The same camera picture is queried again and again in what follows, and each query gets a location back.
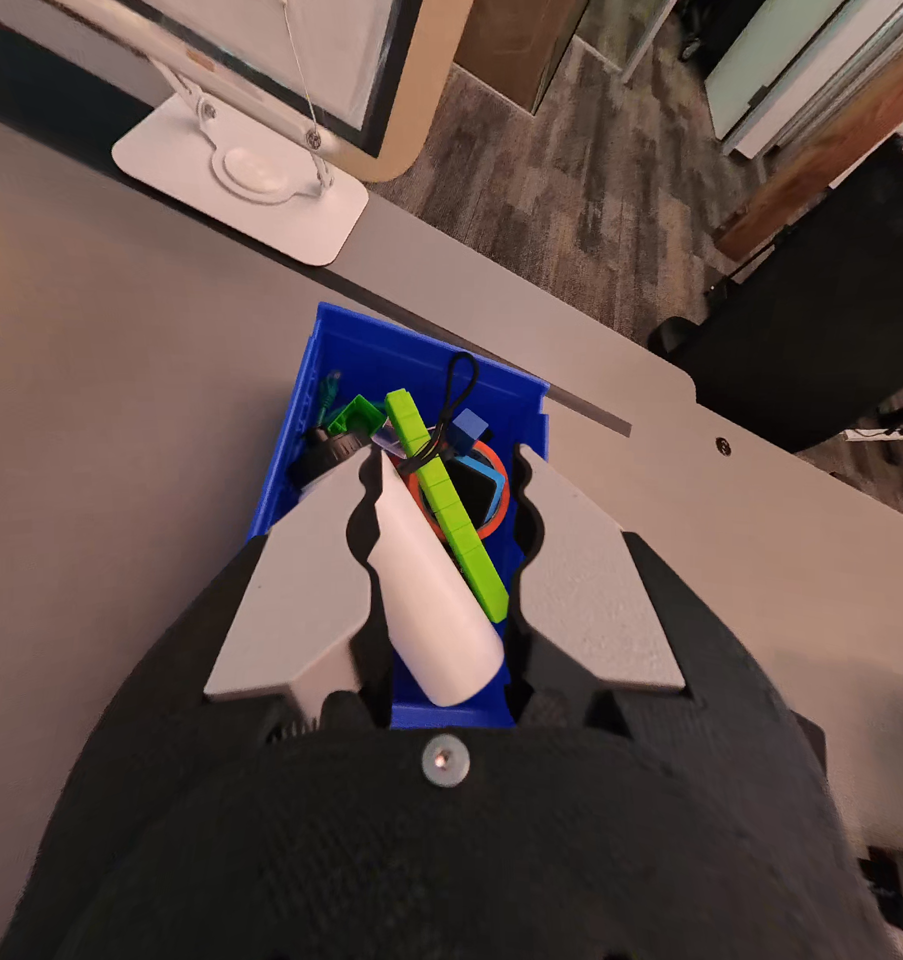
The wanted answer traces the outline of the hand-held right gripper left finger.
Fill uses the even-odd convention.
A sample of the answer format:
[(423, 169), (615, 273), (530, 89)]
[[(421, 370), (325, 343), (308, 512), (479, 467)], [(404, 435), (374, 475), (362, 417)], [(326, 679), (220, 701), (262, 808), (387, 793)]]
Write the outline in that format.
[(208, 700), (277, 694), (313, 724), (338, 691), (388, 701), (394, 654), (370, 564), (384, 465), (362, 448), (273, 525), (205, 682)]

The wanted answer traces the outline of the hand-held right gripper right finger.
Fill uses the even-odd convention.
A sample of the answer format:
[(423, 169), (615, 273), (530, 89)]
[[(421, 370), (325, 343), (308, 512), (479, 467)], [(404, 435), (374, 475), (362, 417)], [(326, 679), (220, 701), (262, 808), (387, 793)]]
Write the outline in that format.
[(569, 724), (616, 690), (674, 694), (686, 681), (622, 526), (528, 444), (511, 490), (522, 554), (510, 588), (510, 709), (535, 697)]

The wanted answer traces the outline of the white plastic tube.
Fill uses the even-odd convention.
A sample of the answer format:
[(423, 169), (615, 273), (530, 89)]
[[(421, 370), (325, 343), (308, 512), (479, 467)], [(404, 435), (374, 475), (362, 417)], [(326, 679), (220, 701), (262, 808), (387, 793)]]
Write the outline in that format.
[(439, 708), (483, 690), (505, 661), (504, 645), (387, 455), (377, 452), (378, 539), (369, 556), (390, 641), (424, 696)]

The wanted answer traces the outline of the light blue foam block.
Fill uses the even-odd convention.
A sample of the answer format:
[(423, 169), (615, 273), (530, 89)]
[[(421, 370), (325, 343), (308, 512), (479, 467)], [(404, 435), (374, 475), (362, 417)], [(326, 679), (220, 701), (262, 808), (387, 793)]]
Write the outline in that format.
[(504, 501), (505, 474), (478, 450), (446, 459), (445, 470), (474, 528), (491, 524)]

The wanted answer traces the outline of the green segmented plastic stick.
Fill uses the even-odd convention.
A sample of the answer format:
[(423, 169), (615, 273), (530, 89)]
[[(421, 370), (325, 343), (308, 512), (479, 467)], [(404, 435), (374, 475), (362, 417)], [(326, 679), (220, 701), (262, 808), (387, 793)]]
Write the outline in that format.
[[(411, 468), (414, 458), (422, 457), (433, 446), (432, 436), (408, 390), (389, 392), (384, 405), (406, 454), (403, 465)], [(492, 623), (504, 621), (508, 606), (506, 586), (469, 519), (444, 462), (436, 455), (426, 462), (419, 459), (419, 463), (412, 476), (418, 480), (419, 489), (432, 509), (458, 568), (489, 620)]]

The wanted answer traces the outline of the dark blue cube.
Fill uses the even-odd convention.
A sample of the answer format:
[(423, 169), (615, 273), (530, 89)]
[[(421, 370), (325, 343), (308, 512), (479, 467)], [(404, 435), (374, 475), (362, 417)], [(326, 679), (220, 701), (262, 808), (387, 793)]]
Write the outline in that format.
[(472, 409), (461, 410), (452, 419), (446, 432), (446, 440), (452, 450), (452, 456), (468, 456), (476, 444), (489, 433), (489, 430), (488, 422)]

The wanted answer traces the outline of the blue plastic bin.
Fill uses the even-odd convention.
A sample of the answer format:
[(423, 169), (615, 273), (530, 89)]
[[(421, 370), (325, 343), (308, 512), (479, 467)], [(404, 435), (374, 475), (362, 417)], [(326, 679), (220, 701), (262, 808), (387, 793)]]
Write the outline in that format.
[[(393, 323), (320, 303), (304, 348), (298, 375), (282, 420), (248, 538), (266, 534), (292, 510), (299, 491), (290, 484), (288, 467), (301, 453), (304, 432), (316, 423), (320, 384), (340, 374), (331, 411), (356, 396), (382, 404), (386, 395), (408, 390), (427, 426), (443, 406), (448, 363), (458, 347)], [(491, 430), (490, 449), (513, 473), (517, 445), (527, 445), (542, 459), (549, 457), (550, 419), (544, 412), (548, 384), (504, 364), (477, 358), (476, 384), (463, 406)], [(393, 729), (442, 727), (512, 727), (506, 702), (506, 665), (490, 683), (466, 702), (451, 707), (431, 703), (407, 666), (393, 658)]]

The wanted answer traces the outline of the black round cap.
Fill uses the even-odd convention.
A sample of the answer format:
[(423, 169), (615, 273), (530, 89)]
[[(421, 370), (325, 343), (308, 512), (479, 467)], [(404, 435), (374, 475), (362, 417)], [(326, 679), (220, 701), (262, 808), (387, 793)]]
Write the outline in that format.
[(372, 438), (361, 429), (333, 435), (322, 426), (306, 429), (302, 441), (300, 456), (290, 462), (286, 471), (289, 484), (299, 493), (372, 445)]

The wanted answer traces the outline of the black office chair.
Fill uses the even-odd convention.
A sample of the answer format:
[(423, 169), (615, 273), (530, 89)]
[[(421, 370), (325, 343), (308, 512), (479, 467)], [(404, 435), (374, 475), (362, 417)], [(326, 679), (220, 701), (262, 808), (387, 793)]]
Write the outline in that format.
[(662, 321), (647, 347), (697, 402), (789, 453), (853, 426), (903, 389), (903, 136), (867, 155), (775, 238), (700, 323)]

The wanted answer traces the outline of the wooden plank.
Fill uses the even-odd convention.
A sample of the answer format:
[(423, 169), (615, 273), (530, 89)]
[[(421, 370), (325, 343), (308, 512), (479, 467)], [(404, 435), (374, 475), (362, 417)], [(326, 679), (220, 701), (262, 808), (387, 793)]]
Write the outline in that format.
[(740, 262), (903, 124), (903, 52), (712, 234)]

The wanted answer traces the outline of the brown wooden cabinet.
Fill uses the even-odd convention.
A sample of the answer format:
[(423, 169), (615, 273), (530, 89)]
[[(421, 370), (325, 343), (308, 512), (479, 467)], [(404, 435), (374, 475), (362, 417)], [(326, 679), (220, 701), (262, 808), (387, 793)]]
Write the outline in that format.
[(454, 62), (535, 114), (587, 1), (473, 1)]

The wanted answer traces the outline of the white cabinet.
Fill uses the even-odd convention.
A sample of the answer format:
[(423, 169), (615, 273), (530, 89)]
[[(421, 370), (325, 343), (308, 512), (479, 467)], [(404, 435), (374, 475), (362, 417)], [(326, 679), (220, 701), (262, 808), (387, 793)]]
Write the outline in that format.
[(821, 130), (903, 53), (903, 1), (768, 1), (705, 80), (725, 157)]

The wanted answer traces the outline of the plastic-covered paper sheet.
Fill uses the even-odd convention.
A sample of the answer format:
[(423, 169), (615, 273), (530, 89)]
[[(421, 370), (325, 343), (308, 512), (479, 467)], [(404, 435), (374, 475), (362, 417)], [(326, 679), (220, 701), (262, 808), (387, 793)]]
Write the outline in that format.
[(402, 2), (157, 1), (148, 6), (280, 89), (310, 98), (319, 117), (359, 131)]

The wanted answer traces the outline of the green plastic bracket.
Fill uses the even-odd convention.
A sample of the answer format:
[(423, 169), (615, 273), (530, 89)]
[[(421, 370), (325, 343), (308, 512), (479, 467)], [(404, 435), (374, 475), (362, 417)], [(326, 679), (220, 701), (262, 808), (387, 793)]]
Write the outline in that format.
[(330, 437), (352, 433), (373, 439), (386, 425), (387, 420), (388, 414), (383, 402), (372, 402), (358, 394), (329, 414), (325, 430)]

